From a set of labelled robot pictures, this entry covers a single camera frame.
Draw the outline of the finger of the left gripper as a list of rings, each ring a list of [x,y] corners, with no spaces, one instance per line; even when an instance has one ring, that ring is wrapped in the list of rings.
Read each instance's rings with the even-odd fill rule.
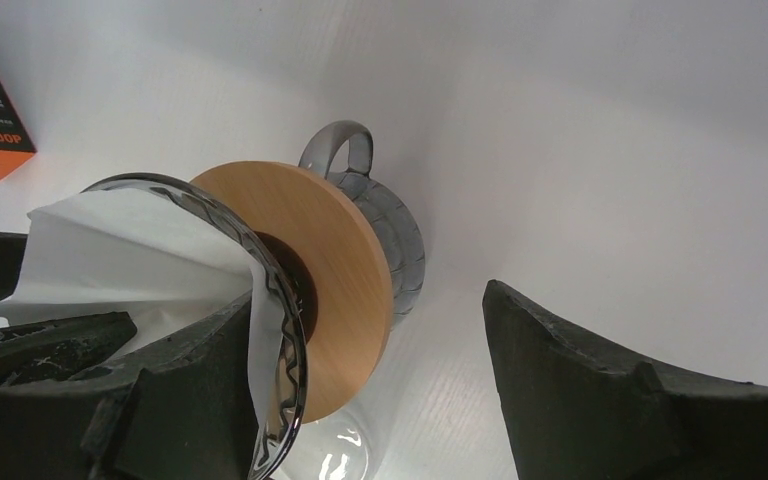
[[[0,299],[16,287],[27,236],[0,232]],[[0,385],[64,381],[110,358],[137,333],[112,312],[0,328]]]

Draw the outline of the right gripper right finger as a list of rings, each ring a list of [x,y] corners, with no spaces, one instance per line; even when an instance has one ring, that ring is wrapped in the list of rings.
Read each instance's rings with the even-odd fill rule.
[[[491,280],[482,299],[521,479],[768,479],[768,386],[637,353]]]

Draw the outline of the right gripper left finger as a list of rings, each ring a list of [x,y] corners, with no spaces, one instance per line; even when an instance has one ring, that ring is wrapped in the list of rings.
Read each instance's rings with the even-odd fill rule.
[[[259,431],[242,297],[67,380],[0,385],[0,479],[244,479]]]

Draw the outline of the grey ribbed glass dripper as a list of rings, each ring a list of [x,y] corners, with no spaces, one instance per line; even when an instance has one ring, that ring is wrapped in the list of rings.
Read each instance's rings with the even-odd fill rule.
[[[289,248],[277,239],[252,230],[231,208],[210,193],[182,180],[160,174],[133,173],[99,181],[86,190],[115,191],[136,189],[165,197],[178,207],[201,218],[242,245],[264,271],[268,296],[260,310],[276,312],[281,343],[271,350],[276,355],[270,404],[260,420],[257,443],[253,447],[250,479],[269,479],[286,458],[302,424],[309,384],[303,315],[316,312],[316,301],[302,298],[302,288],[286,271],[280,255]]]

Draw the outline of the clear glass with brown band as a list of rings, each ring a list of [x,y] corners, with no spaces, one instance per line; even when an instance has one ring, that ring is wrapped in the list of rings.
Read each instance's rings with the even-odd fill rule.
[[[394,410],[360,397],[305,424],[273,479],[373,479],[392,433]]]

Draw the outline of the grey glass carafe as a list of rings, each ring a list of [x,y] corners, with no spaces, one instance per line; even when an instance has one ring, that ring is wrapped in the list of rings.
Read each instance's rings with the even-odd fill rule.
[[[397,327],[414,309],[425,279],[426,252],[407,205],[371,178],[374,143],[369,129],[351,120],[332,122],[306,145],[298,166],[325,178],[358,207],[385,254]]]

